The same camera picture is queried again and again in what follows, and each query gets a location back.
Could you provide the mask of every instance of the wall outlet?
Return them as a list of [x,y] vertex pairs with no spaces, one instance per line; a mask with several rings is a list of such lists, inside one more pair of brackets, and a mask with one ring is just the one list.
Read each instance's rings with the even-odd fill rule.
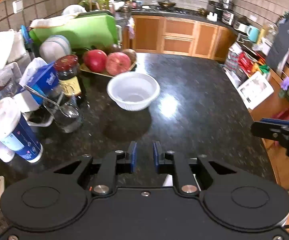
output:
[[254,15],[250,14],[249,19],[253,22],[257,22],[257,17],[255,17]]
[[24,4],[22,0],[16,0],[12,2],[13,12],[18,13],[24,9]]

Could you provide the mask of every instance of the red apple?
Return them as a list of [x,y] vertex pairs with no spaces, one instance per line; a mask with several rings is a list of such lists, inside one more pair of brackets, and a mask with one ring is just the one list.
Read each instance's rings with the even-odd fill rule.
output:
[[100,73],[106,69],[107,55],[99,49],[90,50],[83,55],[83,62],[91,71]]
[[110,75],[115,76],[122,72],[128,71],[130,66],[131,60],[126,54],[122,52],[115,52],[109,54],[106,70]]

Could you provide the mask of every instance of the glass cup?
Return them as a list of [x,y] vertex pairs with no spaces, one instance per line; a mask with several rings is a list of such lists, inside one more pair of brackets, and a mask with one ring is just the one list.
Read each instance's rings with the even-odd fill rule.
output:
[[66,93],[71,94],[71,96],[66,96],[61,92],[63,95],[60,95],[62,96],[62,100],[59,103],[60,108],[46,100],[43,101],[43,105],[54,117],[56,125],[63,132],[71,133],[81,126],[83,117],[77,106],[74,89],[67,85],[66,90]]

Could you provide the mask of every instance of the teal mug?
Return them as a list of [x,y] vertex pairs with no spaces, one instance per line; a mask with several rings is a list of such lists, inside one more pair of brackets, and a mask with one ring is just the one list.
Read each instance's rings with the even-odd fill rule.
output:
[[246,34],[248,35],[249,40],[253,42],[257,42],[259,33],[260,33],[259,29],[251,25],[249,25],[248,28],[246,29]]

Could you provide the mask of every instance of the purple glove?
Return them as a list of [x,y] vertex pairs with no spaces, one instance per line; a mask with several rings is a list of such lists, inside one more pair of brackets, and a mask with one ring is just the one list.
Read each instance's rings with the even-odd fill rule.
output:
[[288,90],[289,87],[289,77],[285,77],[285,79],[282,81],[280,86],[284,91]]

